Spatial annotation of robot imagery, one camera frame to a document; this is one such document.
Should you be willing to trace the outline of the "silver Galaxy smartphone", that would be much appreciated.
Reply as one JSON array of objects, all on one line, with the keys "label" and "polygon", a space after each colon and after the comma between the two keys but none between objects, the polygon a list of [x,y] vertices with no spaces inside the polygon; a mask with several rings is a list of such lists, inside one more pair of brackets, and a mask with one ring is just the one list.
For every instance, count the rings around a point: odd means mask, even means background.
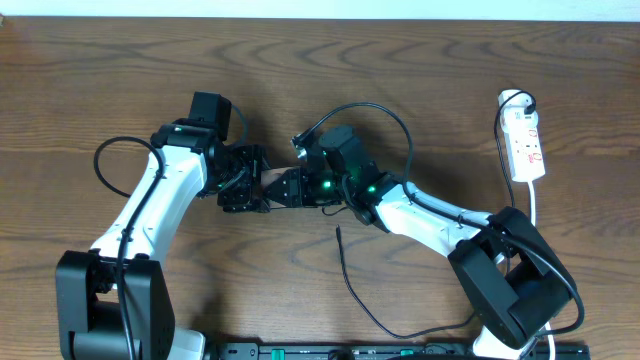
[{"label": "silver Galaxy smartphone", "polygon": [[261,186],[266,188],[281,177],[287,170],[289,170],[289,167],[264,170],[261,173]]}]

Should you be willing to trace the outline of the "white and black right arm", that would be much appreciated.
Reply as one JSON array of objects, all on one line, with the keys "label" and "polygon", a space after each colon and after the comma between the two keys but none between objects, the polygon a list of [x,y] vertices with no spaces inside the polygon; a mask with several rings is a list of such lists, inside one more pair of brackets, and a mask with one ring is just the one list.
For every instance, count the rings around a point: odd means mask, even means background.
[{"label": "white and black right arm", "polygon": [[305,165],[280,173],[266,198],[285,208],[342,203],[365,225],[406,236],[445,257],[483,328],[479,356],[515,359],[578,298],[576,284],[531,222],[514,207],[470,211],[382,171],[350,126],[293,138]]}]

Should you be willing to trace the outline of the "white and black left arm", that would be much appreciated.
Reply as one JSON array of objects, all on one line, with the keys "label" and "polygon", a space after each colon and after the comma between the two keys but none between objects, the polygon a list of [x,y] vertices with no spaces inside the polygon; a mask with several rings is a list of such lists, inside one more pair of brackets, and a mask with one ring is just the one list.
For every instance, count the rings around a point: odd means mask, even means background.
[{"label": "white and black left arm", "polygon": [[177,326],[163,268],[192,201],[214,196],[227,213],[262,211],[263,150],[228,143],[239,110],[197,92],[187,117],[144,142],[147,167],[108,230],[86,252],[67,251],[56,272],[66,359],[203,359],[206,337]]}]

